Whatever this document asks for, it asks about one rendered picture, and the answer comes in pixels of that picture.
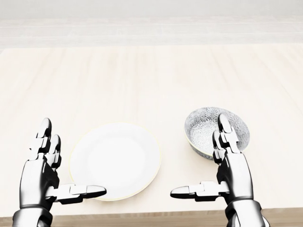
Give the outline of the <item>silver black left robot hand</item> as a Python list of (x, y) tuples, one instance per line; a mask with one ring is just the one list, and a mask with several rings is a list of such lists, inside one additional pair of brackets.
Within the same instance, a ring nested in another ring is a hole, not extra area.
[(42, 207), (50, 210), (53, 203), (81, 203), (107, 193), (99, 185), (60, 184), (57, 169), (61, 165), (61, 139), (52, 134), (52, 123), (44, 118), (30, 147), (30, 158), (25, 162), (19, 189), (21, 209)]

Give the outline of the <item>white round plate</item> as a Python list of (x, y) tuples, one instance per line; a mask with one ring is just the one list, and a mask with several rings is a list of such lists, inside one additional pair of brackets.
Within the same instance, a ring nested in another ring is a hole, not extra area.
[(76, 184), (98, 185), (107, 193), (99, 201), (128, 199), (156, 178), (162, 153), (155, 136), (128, 122), (113, 122), (92, 129), (74, 146), (69, 174)]

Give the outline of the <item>patterned grey bowl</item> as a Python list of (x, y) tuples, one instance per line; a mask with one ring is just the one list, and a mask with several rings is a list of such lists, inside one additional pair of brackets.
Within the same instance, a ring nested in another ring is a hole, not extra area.
[(218, 116), (224, 114), (234, 127), (243, 151), (249, 144), (250, 131), (246, 123), (236, 114), (219, 107), (202, 107), (194, 110), (185, 120), (184, 130), (191, 148), (200, 156), (213, 160), (213, 132), (218, 130)]

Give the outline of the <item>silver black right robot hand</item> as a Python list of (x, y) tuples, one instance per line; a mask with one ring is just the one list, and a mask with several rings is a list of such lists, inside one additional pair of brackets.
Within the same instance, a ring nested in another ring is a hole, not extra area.
[(172, 198), (198, 202), (224, 197), (227, 204), (254, 198), (250, 169), (244, 154), (238, 149), (235, 129), (224, 114), (218, 116), (217, 123), (219, 130), (213, 132), (213, 158), (218, 164), (218, 182), (202, 181), (197, 185), (175, 188), (170, 192)]

